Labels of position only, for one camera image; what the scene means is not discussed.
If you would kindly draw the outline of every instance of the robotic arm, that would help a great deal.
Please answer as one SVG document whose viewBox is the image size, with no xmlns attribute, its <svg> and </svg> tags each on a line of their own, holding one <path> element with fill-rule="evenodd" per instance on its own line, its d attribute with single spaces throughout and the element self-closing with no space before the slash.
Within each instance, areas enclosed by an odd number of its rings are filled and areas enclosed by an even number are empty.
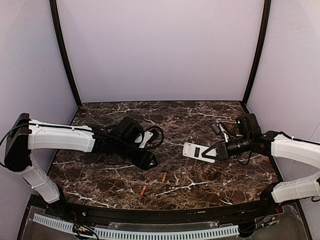
<svg viewBox="0 0 320 240">
<path fill-rule="evenodd" d="M 4 166 L 22 176 L 43 199 L 52 204 L 61 200 L 63 192 L 49 179 L 35 161 L 31 150 L 69 149 L 86 153 L 117 154 L 130 160 L 143 170 L 156 167 L 155 155 L 148 151 L 161 132 L 152 126 L 144 131 L 132 118 L 125 117 L 118 125 L 112 126 L 68 126 L 31 120 L 28 113 L 22 113 L 15 122 L 6 141 Z"/>
<path fill-rule="evenodd" d="M 268 131 L 264 134 L 253 113 L 236 118 L 240 136 L 232 138 L 219 124 L 213 124 L 214 133 L 224 136 L 224 141 L 213 146 L 201 146 L 186 142 L 183 155 L 214 163 L 244 152 L 292 159 L 320 169 L 320 143 L 297 139 L 283 132 Z M 272 183 L 261 194 L 263 205 L 272 206 L 289 200 L 320 196 L 320 171 L 307 177 L 287 182 Z"/>
</svg>

